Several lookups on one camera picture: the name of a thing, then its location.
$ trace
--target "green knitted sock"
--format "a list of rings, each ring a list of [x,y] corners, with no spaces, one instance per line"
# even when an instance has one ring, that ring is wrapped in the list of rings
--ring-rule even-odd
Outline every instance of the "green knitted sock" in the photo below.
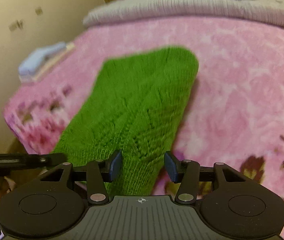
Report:
[[[110,195],[149,195],[171,149],[198,62],[183,48],[109,60],[91,96],[62,133],[53,152],[74,166],[123,154],[122,171],[106,183]]]

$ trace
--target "pink blanket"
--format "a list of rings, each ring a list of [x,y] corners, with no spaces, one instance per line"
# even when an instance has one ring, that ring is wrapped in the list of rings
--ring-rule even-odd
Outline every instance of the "pink blanket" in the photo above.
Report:
[[[75,45],[50,74],[21,86],[5,107],[6,122],[29,153],[54,148],[107,58],[182,45],[197,56],[199,72],[174,153],[202,166],[225,162],[284,199],[284,29],[171,17],[93,27]],[[209,188],[203,183],[202,195]],[[176,190],[162,172],[153,193]]]

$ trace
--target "metal screw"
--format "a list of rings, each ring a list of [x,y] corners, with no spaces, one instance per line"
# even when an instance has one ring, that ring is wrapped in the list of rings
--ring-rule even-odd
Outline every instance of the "metal screw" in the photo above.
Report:
[[[106,196],[104,194],[101,193],[95,193],[93,195],[90,196],[90,199],[96,202],[100,202],[106,199]]]
[[[191,194],[183,193],[178,196],[178,199],[181,201],[191,201],[194,197]]]

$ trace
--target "ribbed gray surface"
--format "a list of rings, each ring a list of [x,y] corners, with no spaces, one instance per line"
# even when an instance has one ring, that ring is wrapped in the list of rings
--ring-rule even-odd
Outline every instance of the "ribbed gray surface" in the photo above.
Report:
[[[82,221],[54,240],[227,240],[209,229],[191,207],[174,204],[169,196],[116,196],[102,207],[91,207]]]

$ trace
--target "wall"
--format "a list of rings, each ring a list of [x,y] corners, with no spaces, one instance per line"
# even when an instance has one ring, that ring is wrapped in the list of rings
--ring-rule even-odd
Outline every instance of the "wall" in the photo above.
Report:
[[[33,49],[58,41],[70,41],[84,29],[82,19],[103,0],[0,0],[0,153],[14,138],[2,109],[20,85],[18,65]],[[38,16],[35,8],[41,6]],[[9,25],[23,20],[23,30],[11,32]]]

